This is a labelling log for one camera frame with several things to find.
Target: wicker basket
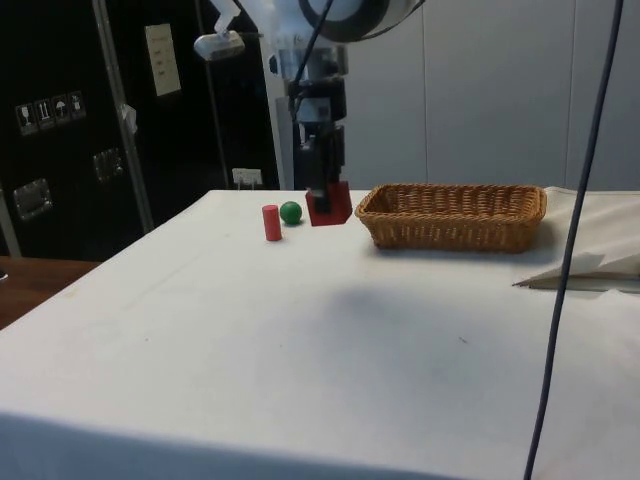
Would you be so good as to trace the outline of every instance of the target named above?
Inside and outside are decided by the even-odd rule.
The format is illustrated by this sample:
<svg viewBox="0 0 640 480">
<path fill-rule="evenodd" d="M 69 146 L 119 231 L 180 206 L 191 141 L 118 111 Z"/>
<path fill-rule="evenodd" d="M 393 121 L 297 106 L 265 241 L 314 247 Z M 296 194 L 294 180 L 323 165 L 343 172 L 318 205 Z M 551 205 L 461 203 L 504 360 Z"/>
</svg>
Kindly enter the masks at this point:
<svg viewBox="0 0 640 480">
<path fill-rule="evenodd" d="M 529 186 L 391 184 L 356 209 L 379 248 L 521 253 L 547 207 Z"/>
</svg>

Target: wooden surface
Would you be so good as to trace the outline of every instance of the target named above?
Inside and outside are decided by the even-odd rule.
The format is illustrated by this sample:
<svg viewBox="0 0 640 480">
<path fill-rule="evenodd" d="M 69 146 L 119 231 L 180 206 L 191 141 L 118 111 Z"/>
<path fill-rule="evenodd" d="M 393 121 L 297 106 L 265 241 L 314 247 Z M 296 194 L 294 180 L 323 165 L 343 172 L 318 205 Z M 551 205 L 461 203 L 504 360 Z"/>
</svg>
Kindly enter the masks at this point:
<svg viewBox="0 0 640 480">
<path fill-rule="evenodd" d="M 0 329 L 98 265 L 96 262 L 0 256 L 0 270 L 9 274 L 6 280 L 0 281 Z"/>
</svg>

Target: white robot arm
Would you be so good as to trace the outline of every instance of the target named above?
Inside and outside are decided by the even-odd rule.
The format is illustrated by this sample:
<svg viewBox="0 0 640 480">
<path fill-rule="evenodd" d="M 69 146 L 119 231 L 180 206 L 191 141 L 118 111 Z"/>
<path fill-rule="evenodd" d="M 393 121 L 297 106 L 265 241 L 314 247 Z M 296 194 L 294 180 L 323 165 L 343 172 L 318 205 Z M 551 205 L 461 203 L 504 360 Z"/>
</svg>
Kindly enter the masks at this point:
<svg viewBox="0 0 640 480">
<path fill-rule="evenodd" d="M 211 0 L 220 17 L 215 34 L 195 42 L 207 61 L 244 49 L 242 37 L 228 30 L 241 10 L 233 0 Z M 344 75 L 346 45 L 381 35 L 417 10 L 424 0 L 239 0 L 272 51 L 269 68 L 285 82 L 298 139 L 294 170 L 308 188 L 311 224 L 344 223 L 351 215 L 344 166 L 347 114 Z"/>
</svg>

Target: table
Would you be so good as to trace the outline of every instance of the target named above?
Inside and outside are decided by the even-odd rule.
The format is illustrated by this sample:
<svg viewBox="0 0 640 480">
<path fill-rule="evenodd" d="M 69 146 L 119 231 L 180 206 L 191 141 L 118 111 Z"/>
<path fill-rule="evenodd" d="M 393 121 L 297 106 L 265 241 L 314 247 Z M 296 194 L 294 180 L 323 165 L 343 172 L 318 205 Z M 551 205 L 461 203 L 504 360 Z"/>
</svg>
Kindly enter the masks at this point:
<svg viewBox="0 0 640 480">
<path fill-rule="evenodd" d="M 356 218 L 268 243 L 287 200 L 210 192 L 0 332 L 0 478 L 520 478 L 535 256 L 379 252 Z M 637 478 L 638 318 L 569 295 L 536 478 Z"/>
<path fill-rule="evenodd" d="M 0 270 L 9 274 L 0 282 L 0 329 L 98 265 L 97 262 L 0 256 Z"/>
</svg>

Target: white paper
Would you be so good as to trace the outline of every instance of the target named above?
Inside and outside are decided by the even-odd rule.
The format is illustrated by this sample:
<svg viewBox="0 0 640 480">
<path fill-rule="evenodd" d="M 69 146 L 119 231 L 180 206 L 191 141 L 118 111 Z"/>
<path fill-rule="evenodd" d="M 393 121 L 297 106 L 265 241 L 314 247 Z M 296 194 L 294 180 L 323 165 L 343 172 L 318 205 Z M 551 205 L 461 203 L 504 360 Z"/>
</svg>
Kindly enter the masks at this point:
<svg viewBox="0 0 640 480">
<path fill-rule="evenodd" d="M 532 258 L 516 267 L 515 283 L 557 278 L 576 193 L 548 188 L 547 215 Z M 580 218 L 571 275 L 640 277 L 640 192 L 589 192 Z"/>
<path fill-rule="evenodd" d="M 181 89 L 180 77 L 173 49 L 171 25 L 163 23 L 162 25 L 148 26 L 145 28 L 145 34 L 156 95 L 160 97 L 179 91 Z"/>
</svg>

